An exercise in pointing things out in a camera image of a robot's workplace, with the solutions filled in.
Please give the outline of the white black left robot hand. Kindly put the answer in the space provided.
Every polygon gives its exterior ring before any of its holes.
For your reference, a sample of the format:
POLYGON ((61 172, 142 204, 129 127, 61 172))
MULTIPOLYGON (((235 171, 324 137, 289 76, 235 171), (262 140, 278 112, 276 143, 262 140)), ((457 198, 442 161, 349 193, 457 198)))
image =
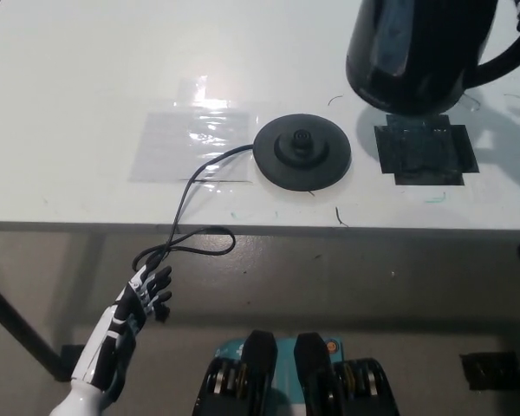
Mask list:
POLYGON ((165 322, 170 314, 166 303, 172 268, 160 271, 142 267, 126 284, 113 304, 103 312, 82 350, 72 373, 117 400, 136 348, 136 337, 149 317, 165 322))

